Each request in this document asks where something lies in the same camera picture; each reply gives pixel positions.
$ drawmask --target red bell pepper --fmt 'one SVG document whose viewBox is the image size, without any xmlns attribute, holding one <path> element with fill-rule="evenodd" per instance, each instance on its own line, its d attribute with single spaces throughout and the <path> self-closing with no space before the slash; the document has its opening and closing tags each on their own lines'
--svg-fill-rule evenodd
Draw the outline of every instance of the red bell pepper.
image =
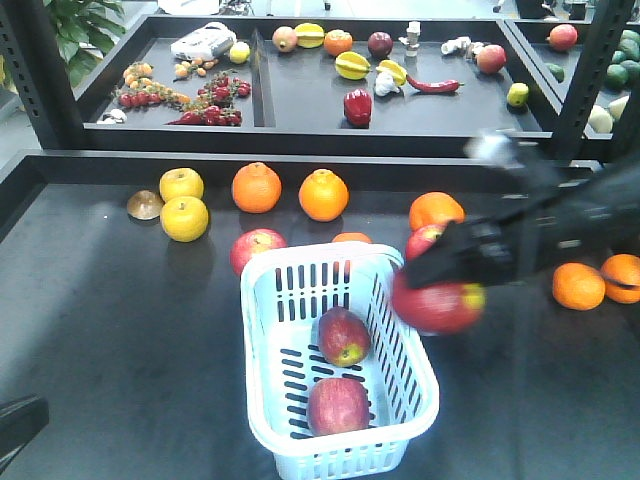
<svg viewBox="0 0 640 480">
<path fill-rule="evenodd" d="M 373 99 L 369 92 L 357 88 L 344 96 L 344 116 L 355 127 L 365 127 L 371 121 Z"/>
</svg>

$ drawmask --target garlic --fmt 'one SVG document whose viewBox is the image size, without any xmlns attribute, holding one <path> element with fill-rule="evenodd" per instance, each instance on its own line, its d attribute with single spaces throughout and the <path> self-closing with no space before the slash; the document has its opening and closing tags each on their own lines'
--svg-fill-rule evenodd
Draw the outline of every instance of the garlic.
<svg viewBox="0 0 640 480">
<path fill-rule="evenodd" d="M 378 73 L 376 77 L 373 91 L 379 97 L 384 97 L 391 92 L 398 93 L 400 88 L 398 88 L 396 82 L 393 81 L 393 76 L 389 72 L 382 71 Z"/>
</svg>

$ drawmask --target apple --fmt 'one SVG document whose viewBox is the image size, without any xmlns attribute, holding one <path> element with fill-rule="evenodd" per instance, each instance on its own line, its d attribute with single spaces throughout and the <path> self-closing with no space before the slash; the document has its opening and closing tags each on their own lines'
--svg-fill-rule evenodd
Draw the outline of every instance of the apple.
<svg viewBox="0 0 640 480">
<path fill-rule="evenodd" d="M 209 224 L 209 211 L 196 197 L 175 197 L 162 206 L 160 224 L 170 238 L 191 242 L 200 238 Z"/>
<path fill-rule="evenodd" d="M 298 34 L 291 27 L 278 27 L 271 37 L 271 41 L 278 51 L 291 52 L 298 45 Z"/>
<path fill-rule="evenodd" d="M 244 266 L 254 256 L 273 250 L 274 248 L 283 248 L 287 246 L 287 241 L 282 235 L 275 230 L 269 228 L 256 228 L 240 235 L 229 252 L 229 261 L 231 268 L 236 275 L 240 276 Z"/>
<path fill-rule="evenodd" d="M 432 223 L 423 225 L 417 230 L 411 232 L 411 235 L 407 239 L 407 244 L 404 248 L 405 260 L 412 260 L 417 256 L 423 254 L 435 241 L 440 238 L 444 231 L 444 225 Z"/>
<path fill-rule="evenodd" d="M 400 270 L 393 278 L 391 304 L 421 333 L 451 334 L 473 325 L 484 311 L 484 288 L 477 283 L 437 283 L 412 289 Z"/>
<path fill-rule="evenodd" d="M 507 54 L 500 45 L 487 45 L 476 55 L 476 64 L 482 73 L 497 73 L 507 63 Z"/>
<path fill-rule="evenodd" d="M 160 196 L 165 202 L 182 196 L 202 198 L 203 194 L 204 182 L 192 168 L 174 168 L 160 177 Z"/>
<path fill-rule="evenodd" d="M 323 378 L 309 393 L 307 423 L 315 436 L 364 430 L 369 401 L 362 384 L 352 378 Z"/>
<path fill-rule="evenodd" d="M 374 32 L 367 40 L 367 48 L 373 58 L 382 60 L 393 50 L 393 39 L 385 32 Z"/>
<path fill-rule="evenodd" d="M 566 52 L 578 41 L 578 30 L 568 23 L 557 25 L 551 29 L 547 41 L 556 52 Z"/>
<path fill-rule="evenodd" d="M 318 321 L 318 348 L 336 367 L 361 362 L 371 348 L 371 337 L 364 322 L 350 310 L 336 306 Z"/>
</svg>

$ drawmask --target red apple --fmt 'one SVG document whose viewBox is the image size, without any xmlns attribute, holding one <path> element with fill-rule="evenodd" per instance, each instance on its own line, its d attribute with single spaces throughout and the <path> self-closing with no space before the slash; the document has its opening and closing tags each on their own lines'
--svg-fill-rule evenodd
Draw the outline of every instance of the red apple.
<svg viewBox="0 0 640 480">
<path fill-rule="evenodd" d="M 257 228 L 243 233 L 231 246 L 231 251 L 229 252 L 231 268 L 239 276 L 247 262 L 255 255 L 286 246 L 287 241 L 275 230 Z"/>
<path fill-rule="evenodd" d="M 404 248 L 405 260 L 412 260 L 423 254 L 435 241 L 442 235 L 444 226 L 439 224 L 429 224 L 420 227 L 418 230 L 411 232 Z"/>
<path fill-rule="evenodd" d="M 385 32 L 375 32 L 367 40 L 367 48 L 373 58 L 382 60 L 393 50 L 393 38 Z"/>
<path fill-rule="evenodd" d="M 476 64 L 482 73 L 497 73 L 507 63 L 507 54 L 500 45 L 487 45 L 476 55 Z"/>
<path fill-rule="evenodd" d="M 350 367 L 367 356 L 371 338 L 364 322 L 355 313 L 336 306 L 318 320 L 318 348 L 332 365 Z"/>
<path fill-rule="evenodd" d="M 568 23 L 557 25 L 551 29 L 547 41 L 555 51 L 566 52 L 578 41 L 578 30 Z"/>
<path fill-rule="evenodd" d="M 369 425 L 367 391 L 352 378 L 323 378 L 309 393 L 307 423 L 315 436 L 364 430 Z"/>
<path fill-rule="evenodd" d="M 484 310 L 484 288 L 477 283 L 438 283 L 412 289 L 403 271 L 393 278 L 391 304 L 398 316 L 421 333 L 458 333 Z"/>
</svg>

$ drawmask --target avocado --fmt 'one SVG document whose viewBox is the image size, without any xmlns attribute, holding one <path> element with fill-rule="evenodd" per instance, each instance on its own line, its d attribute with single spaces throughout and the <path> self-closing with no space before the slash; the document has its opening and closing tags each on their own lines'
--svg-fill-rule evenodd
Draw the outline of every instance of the avocado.
<svg viewBox="0 0 640 480">
<path fill-rule="evenodd" d="M 618 44 L 618 50 L 624 52 L 627 59 L 634 62 L 640 61 L 640 45 L 630 38 L 623 38 Z"/>
<path fill-rule="evenodd" d="M 623 30 L 620 40 L 624 40 L 625 38 L 629 38 L 640 45 L 640 33 L 635 30 Z"/>
<path fill-rule="evenodd" d="M 564 82 L 564 68 L 555 63 L 547 63 L 547 68 L 551 72 L 551 75 L 558 81 L 558 83 Z"/>
<path fill-rule="evenodd" d="M 635 85 L 638 78 L 640 78 L 640 63 L 634 62 L 633 60 L 625 60 L 620 63 L 626 71 L 629 78 L 627 79 L 626 86 L 632 87 Z"/>
<path fill-rule="evenodd" d="M 627 59 L 625 53 L 621 50 L 616 50 L 613 52 L 613 56 L 611 57 L 611 63 L 622 63 Z"/>
<path fill-rule="evenodd" d="M 607 68 L 607 76 L 604 79 L 604 85 L 611 90 L 619 92 L 629 80 L 629 74 L 622 65 L 609 65 Z"/>
</svg>

